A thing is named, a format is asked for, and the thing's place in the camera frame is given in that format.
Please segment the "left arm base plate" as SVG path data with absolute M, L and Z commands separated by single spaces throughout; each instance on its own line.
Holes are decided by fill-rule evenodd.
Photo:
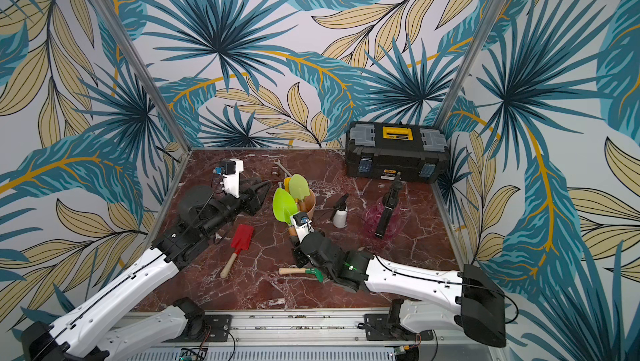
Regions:
M 231 314 L 204 314 L 188 319 L 185 330 L 166 343 L 226 343 L 233 316 Z

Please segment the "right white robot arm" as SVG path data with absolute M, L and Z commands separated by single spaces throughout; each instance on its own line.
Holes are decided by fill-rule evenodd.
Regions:
M 400 296 L 388 314 L 391 330 L 456 329 L 489 347 L 507 345 L 505 293 L 477 266 L 420 269 L 367 251 L 345 252 L 320 232 L 304 236 L 296 251 L 344 289 Z

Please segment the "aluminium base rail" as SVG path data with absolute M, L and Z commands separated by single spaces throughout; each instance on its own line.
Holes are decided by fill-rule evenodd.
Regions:
M 365 314 L 386 309 L 245 310 L 231 314 L 226 343 L 155 344 L 125 360 L 504 360 L 504 349 L 477 343 L 463 332 L 432 330 L 431 341 L 367 341 L 358 328 Z M 129 314 L 116 323 L 125 328 L 153 314 Z

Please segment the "aluminium right corner post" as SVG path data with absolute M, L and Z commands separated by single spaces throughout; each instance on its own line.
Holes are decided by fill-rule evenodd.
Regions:
M 463 57 L 458 71 L 451 82 L 451 85 L 443 102 L 441 102 L 441 108 L 438 112 L 438 117 L 433 123 L 433 127 L 435 127 L 436 129 L 444 130 L 449 113 L 456 103 L 456 98 L 463 88 L 464 81 L 468 76 L 471 67 L 473 66 L 473 62 L 482 51 L 482 48 L 489 34 L 491 33 L 492 28 L 498 19 L 498 16 L 501 14 L 503 6 L 507 1 L 508 0 L 488 1 L 488 9 L 484 14 L 483 19 L 478 22 L 478 27 L 471 37 L 472 40 L 468 46 L 465 56 Z

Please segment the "aluminium left corner post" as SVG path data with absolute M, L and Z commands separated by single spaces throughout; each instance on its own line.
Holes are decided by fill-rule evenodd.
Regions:
M 135 72 L 136 76 L 143 88 L 147 91 L 151 101 L 156 105 L 159 115 L 164 119 L 173 138 L 180 145 L 182 150 L 188 154 L 192 152 L 191 144 L 185 139 L 184 134 L 171 111 L 163 100 L 158 86 L 153 81 L 153 77 L 148 72 L 148 68 L 143 62 L 142 57 L 136 50 L 133 41 L 131 41 L 120 17 L 117 16 L 113 7 L 109 4 L 109 0 L 90 0 L 96 9 L 97 14 L 103 19 L 108 30 L 112 34 L 117 46 L 122 50 L 123 56 L 128 61 L 130 68 Z

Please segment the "pink transparent spray bottle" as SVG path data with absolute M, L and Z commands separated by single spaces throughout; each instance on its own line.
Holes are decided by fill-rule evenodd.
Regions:
M 393 239 L 401 229 L 401 217 L 396 211 L 399 205 L 403 182 L 400 175 L 393 180 L 391 187 L 374 206 L 367 209 L 364 216 L 364 228 L 375 239 Z

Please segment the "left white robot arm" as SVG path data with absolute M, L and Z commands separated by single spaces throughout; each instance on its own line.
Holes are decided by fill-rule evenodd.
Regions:
M 239 192 L 222 197 L 200 185 L 179 204 L 178 220 L 156 237 L 128 269 L 83 304 L 51 323 L 35 322 L 21 335 L 27 360 L 125 360 L 155 344 L 207 335 L 203 310 L 182 298 L 165 310 L 125 328 L 116 328 L 134 306 L 157 287 L 190 266 L 215 240 L 218 231 L 240 214 L 255 216 L 271 183 L 243 179 Z

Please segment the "bright green toy trowel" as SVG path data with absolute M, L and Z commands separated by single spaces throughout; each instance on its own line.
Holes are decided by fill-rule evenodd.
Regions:
M 279 222 L 288 226 L 290 236 L 297 237 L 292 217 L 299 212 L 295 199 L 285 189 L 277 188 L 273 196 L 273 215 Z

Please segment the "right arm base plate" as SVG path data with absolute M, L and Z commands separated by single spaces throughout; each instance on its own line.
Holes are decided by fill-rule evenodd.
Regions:
M 431 341 L 434 340 L 434 333 L 426 330 L 421 333 L 414 333 L 405 329 L 400 324 L 390 321 L 388 314 L 365 314 L 363 322 L 358 323 L 358 328 L 366 333 L 367 341 Z

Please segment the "white small spray bottle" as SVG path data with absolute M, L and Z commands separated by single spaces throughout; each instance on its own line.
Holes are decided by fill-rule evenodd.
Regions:
M 344 194 L 336 201 L 333 206 L 331 221 L 333 226 L 337 229 L 344 229 L 347 226 L 348 197 L 349 194 Z

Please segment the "green toy rake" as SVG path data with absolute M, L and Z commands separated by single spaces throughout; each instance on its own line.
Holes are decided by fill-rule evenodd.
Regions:
M 279 268 L 278 273 L 280 275 L 309 274 L 320 283 L 325 281 L 323 272 L 317 268 Z

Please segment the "silver open-end wrench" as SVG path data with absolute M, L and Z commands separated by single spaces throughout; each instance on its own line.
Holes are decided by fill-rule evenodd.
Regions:
M 288 169 L 286 169 L 286 168 L 285 168 L 285 166 L 284 166 L 284 165 L 283 165 L 279 160 L 277 160 L 277 159 L 276 159 L 276 160 L 274 161 L 274 164 L 275 164 L 275 165 L 276 165 L 276 166 L 277 166 L 281 171 L 283 171 L 283 173 L 284 173 L 285 177 L 287 177 L 287 178 L 291 178 L 291 177 L 293 177 L 293 174 L 291 174 L 291 173 L 288 171 Z

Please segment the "aluminium corner post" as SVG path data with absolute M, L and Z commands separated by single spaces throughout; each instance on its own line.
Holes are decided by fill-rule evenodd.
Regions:
M 143 88 L 147 91 L 151 101 L 156 105 L 159 115 L 164 119 L 173 138 L 180 145 L 182 150 L 188 154 L 192 152 L 191 144 L 185 139 L 184 134 L 171 111 L 163 100 L 158 86 L 153 81 L 153 77 L 148 72 L 148 68 L 143 62 L 142 57 L 136 50 L 133 41 L 131 41 L 120 17 L 117 16 L 113 7 L 109 4 L 109 0 L 90 0 L 96 9 L 97 14 L 103 19 L 108 30 L 112 34 L 117 46 L 122 50 L 123 56 L 128 61 L 130 68 L 135 72 L 136 76 Z
M 488 1 L 488 9 L 484 14 L 483 19 L 478 22 L 478 27 L 471 37 L 472 40 L 468 46 L 465 56 L 463 57 L 458 71 L 451 82 L 451 85 L 443 102 L 441 102 L 441 108 L 438 112 L 438 117 L 433 123 L 433 127 L 435 127 L 436 129 L 444 130 L 449 113 L 456 103 L 456 98 L 463 88 L 464 81 L 468 76 L 471 67 L 473 66 L 473 62 L 482 51 L 482 48 L 489 34 L 491 33 L 492 28 L 498 19 L 498 16 L 501 14 L 503 6 L 507 1 L 508 0 Z

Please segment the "red toy shovel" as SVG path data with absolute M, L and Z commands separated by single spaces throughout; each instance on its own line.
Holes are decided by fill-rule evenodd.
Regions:
M 231 243 L 231 247 L 233 248 L 233 253 L 220 273 L 221 279 L 226 279 L 226 277 L 229 276 L 231 268 L 233 267 L 233 264 L 235 263 L 238 255 L 241 252 L 249 249 L 253 234 L 254 234 L 253 226 L 240 224 L 236 228 L 236 231 Z

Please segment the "light green toy spade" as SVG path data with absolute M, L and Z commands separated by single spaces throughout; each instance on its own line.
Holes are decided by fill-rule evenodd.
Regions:
M 289 193 L 296 201 L 299 209 L 301 211 L 308 212 L 309 207 L 307 205 L 307 198 L 310 196 L 311 190 L 305 177 L 300 174 L 293 175 L 290 178 L 288 188 Z

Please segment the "black toolbox yellow label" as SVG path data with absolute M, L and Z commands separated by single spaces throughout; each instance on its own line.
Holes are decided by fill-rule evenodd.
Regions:
M 346 140 L 347 175 L 354 178 L 431 184 L 450 162 L 444 134 L 432 127 L 358 121 Z

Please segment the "terracotta plastic flower pot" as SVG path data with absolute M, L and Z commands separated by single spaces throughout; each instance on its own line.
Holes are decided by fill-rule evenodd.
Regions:
M 298 207 L 300 211 L 305 212 L 310 219 L 313 219 L 316 208 L 316 195 L 311 189 L 309 191 L 309 196 L 301 200 L 298 203 Z

